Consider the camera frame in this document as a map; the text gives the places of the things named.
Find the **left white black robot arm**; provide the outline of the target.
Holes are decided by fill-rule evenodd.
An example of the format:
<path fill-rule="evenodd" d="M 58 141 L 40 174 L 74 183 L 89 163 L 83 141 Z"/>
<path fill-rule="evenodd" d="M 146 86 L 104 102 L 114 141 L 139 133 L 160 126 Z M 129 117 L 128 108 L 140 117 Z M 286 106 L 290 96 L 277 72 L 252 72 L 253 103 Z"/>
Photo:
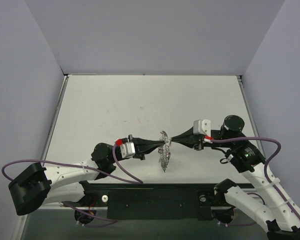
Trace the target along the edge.
<path fill-rule="evenodd" d="M 98 143 L 91 158 L 78 163 L 29 159 L 29 166 L 8 184 L 16 214 L 27 215 L 42 205 L 63 201 L 87 206 L 93 193 L 81 182 L 113 178 L 118 162 L 130 158 L 144 160 L 165 143 L 129 136 L 119 138 L 113 145 Z"/>

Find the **large silver keyring disc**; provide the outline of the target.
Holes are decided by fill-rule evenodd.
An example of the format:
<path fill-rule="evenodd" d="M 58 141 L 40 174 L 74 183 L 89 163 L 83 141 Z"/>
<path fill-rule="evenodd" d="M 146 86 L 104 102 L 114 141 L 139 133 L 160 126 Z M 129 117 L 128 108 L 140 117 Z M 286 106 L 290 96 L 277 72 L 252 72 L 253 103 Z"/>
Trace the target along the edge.
<path fill-rule="evenodd" d="M 169 138 L 168 134 L 164 130 L 160 131 L 160 134 L 161 134 L 160 140 L 164 140 L 164 145 L 158 147 L 159 163 L 161 169 L 165 173 L 171 158 L 171 151 L 169 146 L 169 141 L 171 141 L 171 138 Z"/>

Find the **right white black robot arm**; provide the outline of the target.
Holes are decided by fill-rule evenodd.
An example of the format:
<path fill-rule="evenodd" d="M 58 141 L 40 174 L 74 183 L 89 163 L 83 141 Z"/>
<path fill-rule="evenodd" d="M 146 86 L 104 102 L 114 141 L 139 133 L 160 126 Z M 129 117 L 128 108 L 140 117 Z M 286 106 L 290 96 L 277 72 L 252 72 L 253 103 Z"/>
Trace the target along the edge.
<path fill-rule="evenodd" d="M 244 212 L 263 228 L 270 240 L 300 240 L 300 207 L 269 167 L 281 144 L 272 138 L 247 137 L 242 132 L 244 126 L 244 120 L 237 115 L 228 115 L 219 130 L 211 129 L 210 120 L 196 120 L 192 128 L 171 141 L 197 151 L 205 147 L 226 148 L 225 161 L 252 184 L 264 202 L 255 200 L 230 179 L 215 185 L 214 201 Z"/>

